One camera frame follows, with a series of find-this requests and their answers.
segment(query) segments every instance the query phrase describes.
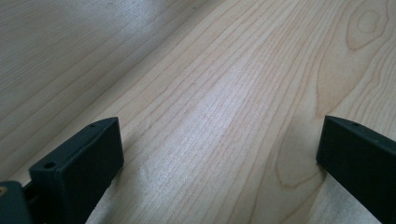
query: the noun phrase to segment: wood grain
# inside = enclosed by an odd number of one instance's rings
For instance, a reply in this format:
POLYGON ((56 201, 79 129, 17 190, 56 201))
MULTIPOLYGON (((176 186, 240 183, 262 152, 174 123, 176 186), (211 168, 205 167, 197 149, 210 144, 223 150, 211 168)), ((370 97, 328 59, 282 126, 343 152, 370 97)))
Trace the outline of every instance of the wood grain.
POLYGON ((117 116, 89 223, 376 222, 315 155, 326 114, 396 139, 395 28, 392 0, 2 1, 0 177, 117 116))

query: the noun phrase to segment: wooden surface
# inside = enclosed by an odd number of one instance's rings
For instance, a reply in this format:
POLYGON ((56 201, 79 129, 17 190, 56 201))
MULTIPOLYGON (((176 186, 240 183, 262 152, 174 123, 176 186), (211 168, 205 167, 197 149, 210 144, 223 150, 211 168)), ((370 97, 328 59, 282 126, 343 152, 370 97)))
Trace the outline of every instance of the wooden surface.
POLYGON ((396 1, 0 3, 0 177, 95 120, 125 166, 90 223, 367 223, 323 118, 396 139, 396 1))

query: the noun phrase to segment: screw hole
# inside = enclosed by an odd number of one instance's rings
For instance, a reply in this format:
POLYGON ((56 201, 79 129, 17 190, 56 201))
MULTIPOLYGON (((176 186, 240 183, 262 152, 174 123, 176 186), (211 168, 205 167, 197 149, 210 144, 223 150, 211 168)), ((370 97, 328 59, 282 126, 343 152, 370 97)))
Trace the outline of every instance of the screw hole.
POLYGON ((50 169, 50 168, 54 167, 55 165, 56 165, 55 162, 50 161, 50 162, 47 162, 46 164, 44 164, 44 168, 50 169))
POLYGON ((1 186, 1 187, 0 187, 0 196, 2 196, 3 194, 5 194, 6 192, 7 192, 7 188, 1 186))

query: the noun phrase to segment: clamp jaw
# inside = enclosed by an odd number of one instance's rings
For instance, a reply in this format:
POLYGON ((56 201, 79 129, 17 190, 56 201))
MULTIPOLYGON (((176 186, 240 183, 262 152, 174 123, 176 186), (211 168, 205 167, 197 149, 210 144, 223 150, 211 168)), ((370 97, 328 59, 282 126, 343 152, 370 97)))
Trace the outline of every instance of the clamp jaw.
POLYGON ((317 161, 380 222, 396 223, 396 142, 326 116, 317 161))
POLYGON ((123 162, 118 118, 96 121, 34 164, 25 187, 0 182, 0 223, 85 223, 123 162))

